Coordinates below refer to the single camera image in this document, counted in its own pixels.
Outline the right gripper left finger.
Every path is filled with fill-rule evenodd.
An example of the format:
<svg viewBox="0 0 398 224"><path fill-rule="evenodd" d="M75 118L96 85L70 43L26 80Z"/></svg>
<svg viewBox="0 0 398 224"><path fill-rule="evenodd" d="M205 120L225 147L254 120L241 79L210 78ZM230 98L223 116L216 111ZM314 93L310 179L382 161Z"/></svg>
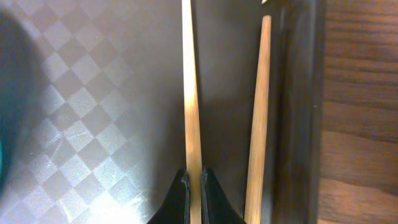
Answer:
<svg viewBox="0 0 398 224"><path fill-rule="evenodd" d="M190 180L186 169L178 170L161 207L147 223L190 223Z"/></svg>

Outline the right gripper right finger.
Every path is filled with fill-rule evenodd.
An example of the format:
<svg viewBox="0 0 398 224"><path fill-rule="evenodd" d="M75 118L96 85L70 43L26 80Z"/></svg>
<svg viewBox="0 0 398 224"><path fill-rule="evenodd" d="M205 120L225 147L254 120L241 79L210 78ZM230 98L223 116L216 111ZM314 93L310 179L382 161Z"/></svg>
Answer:
<svg viewBox="0 0 398 224"><path fill-rule="evenodd" d="M234 210L210 168L201 175L202 224L246 224Z"/></svg>

